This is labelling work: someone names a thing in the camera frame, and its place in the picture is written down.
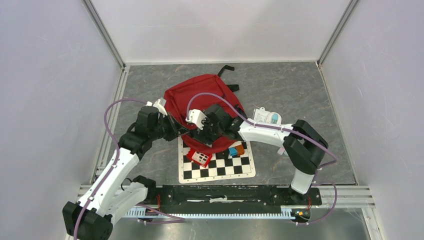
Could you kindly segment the red backpack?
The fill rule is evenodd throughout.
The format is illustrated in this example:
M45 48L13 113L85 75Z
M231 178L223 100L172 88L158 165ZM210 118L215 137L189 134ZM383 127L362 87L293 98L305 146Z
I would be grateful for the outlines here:
M167 89L164 93L166 111L189 130L189 133L181 137L183 142L200 153L209 155L223 152L236 141L225 136L202 135L194 124L186 122L187 110L205 111L217 104L222 107L225 114L229 114L231 119L237 118L238 115L223 100L215 96L198 96L189 104L192 97L200 93L213 93L229 102L244 117L246 116L244 107L234 94L240 89L239 85L225 84L221 79L225 70L234 71L235 68L225 65L217 74L203 74L192 77Z

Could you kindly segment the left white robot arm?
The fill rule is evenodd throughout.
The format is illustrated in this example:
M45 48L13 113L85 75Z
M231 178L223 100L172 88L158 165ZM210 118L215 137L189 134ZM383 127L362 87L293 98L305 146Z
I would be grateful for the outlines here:
M158 203L156 181L135 177L120 194L116 194L129 172L153 145L153 141L172 141L189 130L171 114L157 107L143 106L137 119L118 141L112 159L89 190L77 201L62 209L67 233L75 240L107 240L114 225L133 206Z

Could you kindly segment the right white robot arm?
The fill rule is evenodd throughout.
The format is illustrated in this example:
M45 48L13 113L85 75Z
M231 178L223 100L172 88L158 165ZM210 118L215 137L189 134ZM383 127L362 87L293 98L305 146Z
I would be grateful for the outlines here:
M288 191L289 199L295 204L309 198L309 189L324 155L330 154L326 140L304 120L294 124L258 122L240 112L232 117L218 104L204 111L191 109L185 120L196 126L194 138L204 145L224 137L282 148L295 167Z

